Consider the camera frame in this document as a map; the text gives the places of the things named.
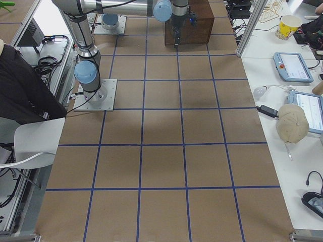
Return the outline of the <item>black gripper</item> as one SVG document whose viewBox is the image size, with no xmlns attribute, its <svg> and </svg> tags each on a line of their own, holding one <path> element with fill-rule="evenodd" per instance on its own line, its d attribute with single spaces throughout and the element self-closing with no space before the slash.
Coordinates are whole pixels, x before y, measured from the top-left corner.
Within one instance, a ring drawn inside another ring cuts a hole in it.
<svg viewBox="0 0 323 242">
<path fill-rule="evenodd" d="M 174 48 L 178 48 L 181 40 L 181 28 L 184 16 L 172 15 L 172 31 L 174 36 Z"/>
</svg>

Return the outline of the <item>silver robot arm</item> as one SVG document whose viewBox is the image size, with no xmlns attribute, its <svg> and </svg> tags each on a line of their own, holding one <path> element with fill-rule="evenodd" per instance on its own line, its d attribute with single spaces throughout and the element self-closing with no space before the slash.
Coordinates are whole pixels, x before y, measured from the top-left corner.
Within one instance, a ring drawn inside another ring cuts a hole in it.
<svg viewBox="0 0 323 242">
<path fill-rule="evenodd" d="M 115 29 L 119 25 L 119 16 L 117 14 L 103 14 L 101 25 L 104 29 Z"/>
<path fill-rule="evenodd" d="M 182 28 L 189 17 L 188 1 L 54 1 L 66 21 L 77 44 L 80 62 L 75 65 L 74 75 L 83 88 L 88 102 L 102 102 L 108 94 L 100 79 L 100 52 L 94 43 L 88 23 L 88 14 L 138 15 L 154 17 L 159 22 L 171 22 L 174 48 L 181 41 Z"/>
</svg>

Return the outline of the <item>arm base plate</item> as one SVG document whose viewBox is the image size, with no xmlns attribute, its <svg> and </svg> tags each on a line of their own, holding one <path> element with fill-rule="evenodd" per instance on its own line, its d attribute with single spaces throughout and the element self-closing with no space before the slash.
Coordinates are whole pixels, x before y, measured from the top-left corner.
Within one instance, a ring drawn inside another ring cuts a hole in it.
<svg viewBox="0 0 323 242">
<path fill-rule="evenodd" d="M 117 79 L 101 79 L 101 88 L 92 97 L 91 93 L 85 92 L 77 95 L 74 101 L 75 111 L 113 111 L 117 89 Z"/>
<path fill-rule="evenodd" d="M 119 16 L 119 25 L 115 29 L 104 29 L 101 25 L 101 15 L 98 16 L 97 22 L 94 24 L 94 35 L 123 35 L 126 26 L 126 16 Z"/>
</svg>

